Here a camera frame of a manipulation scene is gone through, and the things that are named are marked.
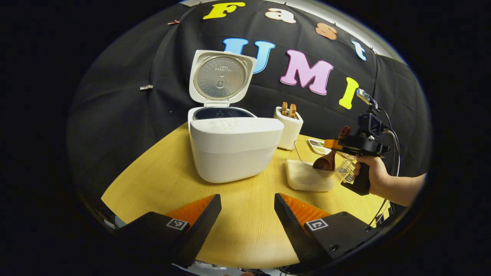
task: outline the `wooden table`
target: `wooden table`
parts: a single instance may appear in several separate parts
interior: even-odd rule
[[[309,138],[299,136],[301,140]],[[366,223],[383,201],[371,194],[359,196],[341,185],[329,192],[293,190],[285,170],[285,161],[292,153],[277,149],[268,168],[256,176],[231,183],[209,183],[194,167],[185,123],[126,168],[103,194],[102,201],[130,223],[147,212],[165,214],[218,193],[222,210],[197,260],[235,268],[291,265],[299,260],[274,211],[275,193],[293,196],[331,214],[346,211]]]

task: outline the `white wall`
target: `white wall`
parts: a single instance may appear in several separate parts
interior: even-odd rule
[[[187,6],[194,6],[200,2],[212,2],[214,0],[185,0],[181,3]],[[374,31],[365,27],[355,19],[351,18],[347,14],[327,6],[326,4],[315,1],[315,0],[268,0],[271,2],[276,2],[280,4],[286,4],[288,6],[301,9],[315,16],[318,16],[328,22],[336,23],[336,26],[344,29],[348,33],[352,34],[368,47],[373,48],[373,50],[379,54],[391,57],[398,60],[404,64],[406,62],[399,56],[399,54],[393,49],[383,38],[381,38]]]

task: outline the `pink letter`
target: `pink letter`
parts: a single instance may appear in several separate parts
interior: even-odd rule
[[[323,60],[319,60],[310,68],[304,53],[295,50],[287,50],[286,53],[290,56],[290,63],[288,63],[286,74],[279,80],[284,84],[296,85],[297,80],[295,79],[295,75],[298,72],[301,87],[306,87],[315,78],[314,82],[308,88],[314,93],[326,95],[327,79],[329,72],[334,66]]]

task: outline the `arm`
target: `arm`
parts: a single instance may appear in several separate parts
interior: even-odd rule
[[[390,176],[380,157],[357,156],[355,178],[359,175],[359,162],[370,166],[370,193],[383,197],[402,206],[409,206],[421,187],[423,187],[426,174],[417,177]]]

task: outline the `human hand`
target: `human hand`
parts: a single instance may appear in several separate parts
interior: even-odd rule
[[[370,169],[368,178],[370,180],[370,190],[372,194],[380,195],[380,191],[386,190],[390,185],[390,175],[387,173],[385,164],[378,156],[356,155],[357,163],[353,171],[353,179],[360,174],[361,163],[367,164]]]

